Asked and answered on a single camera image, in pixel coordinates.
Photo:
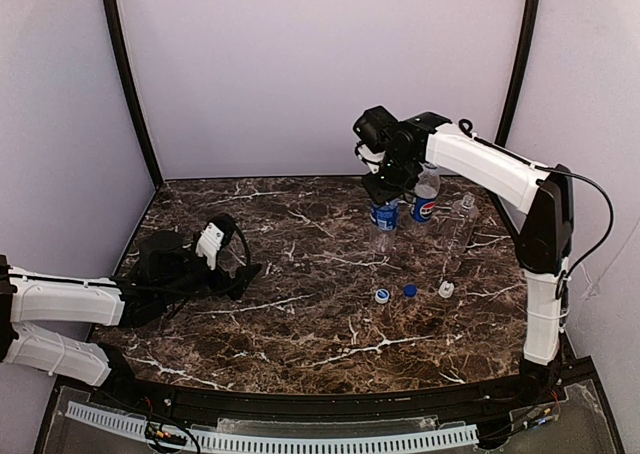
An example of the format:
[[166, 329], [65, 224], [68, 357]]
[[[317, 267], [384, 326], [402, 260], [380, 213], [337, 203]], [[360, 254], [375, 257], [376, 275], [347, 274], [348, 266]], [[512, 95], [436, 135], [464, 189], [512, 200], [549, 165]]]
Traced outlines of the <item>tall bottle blue cap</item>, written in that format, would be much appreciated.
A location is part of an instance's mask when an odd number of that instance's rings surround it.
[[440, 186], [441, 179], [437, 167], [425, 163], [418, 177], [418, 182], [413, 188], [414, 196], [410, 216], [416, 225], [427, 224], [431, 220]]

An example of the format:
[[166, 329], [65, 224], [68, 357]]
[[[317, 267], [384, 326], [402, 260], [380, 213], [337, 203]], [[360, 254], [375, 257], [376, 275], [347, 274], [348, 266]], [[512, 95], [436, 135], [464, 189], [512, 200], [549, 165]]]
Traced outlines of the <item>short bottle blue label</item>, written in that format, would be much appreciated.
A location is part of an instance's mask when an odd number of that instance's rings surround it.
[[385, 204], [372, 203], [370, 207], [371, 229], [369, 242], [374, 253], [389, 254], [395, 243], [399, 220], [399, 203], [394, 199]]

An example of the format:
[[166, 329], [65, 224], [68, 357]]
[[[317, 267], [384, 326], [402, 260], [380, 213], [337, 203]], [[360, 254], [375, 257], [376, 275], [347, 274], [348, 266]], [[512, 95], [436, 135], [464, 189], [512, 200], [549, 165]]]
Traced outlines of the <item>clear bottle white cap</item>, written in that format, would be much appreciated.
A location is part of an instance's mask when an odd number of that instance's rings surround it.
[[456, 200], [443, 224], [443, 251], [446, 254], [445, 272], [453, 274], [462, 262], [462, 256], [471, 239], [479, 218], [476, 197], [466, 192]]

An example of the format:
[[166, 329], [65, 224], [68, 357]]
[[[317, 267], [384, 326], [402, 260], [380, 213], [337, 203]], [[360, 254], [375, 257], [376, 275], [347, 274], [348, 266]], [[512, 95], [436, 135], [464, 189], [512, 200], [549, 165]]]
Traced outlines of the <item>white blue bottle cap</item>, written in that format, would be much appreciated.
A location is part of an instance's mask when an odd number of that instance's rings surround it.
[[391, 299], [391, 293], [387, 289], [378, 289], [375, 292], [374, 299], [378, 304], [386, 304]]

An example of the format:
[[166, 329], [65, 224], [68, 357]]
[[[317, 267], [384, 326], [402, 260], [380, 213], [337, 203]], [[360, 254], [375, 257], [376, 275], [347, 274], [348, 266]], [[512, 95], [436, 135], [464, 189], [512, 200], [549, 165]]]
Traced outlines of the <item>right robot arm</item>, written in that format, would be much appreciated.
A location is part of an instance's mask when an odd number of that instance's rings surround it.
[[488, 142], [466, 119], [453, 122], [432, 112], [399, 121], [376, 106], [364, 111], [353, 131], [359, 139], [355, 154], [369, 169], [362, 183], [376, 205], [413, 194], [423, 167], [430, 164], [485, 188], [524, 215], [512, 237], [527, 282], [523, 357], [550, 364], [560, 349], [566, 285], [577, 266], [569, 258], [578, 174]]

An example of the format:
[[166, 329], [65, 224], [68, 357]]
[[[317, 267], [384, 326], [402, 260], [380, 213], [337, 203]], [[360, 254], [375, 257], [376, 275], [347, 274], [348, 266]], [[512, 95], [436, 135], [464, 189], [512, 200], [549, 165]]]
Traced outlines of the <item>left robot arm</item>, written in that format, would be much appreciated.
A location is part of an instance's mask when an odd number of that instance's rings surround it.
[[236, 227], [209, 223], [187, 247], [180, 234], [159, 231], [139, 244], [122, 278], [47, 276], [1, 263], [1, 360], [102, 387], [134, 374], [118, 348], [68, 338], [42, 321], [138, 328], [198, 297], [238, 299], [261, 270], [250, 257], [229, 274], [218, 264]]

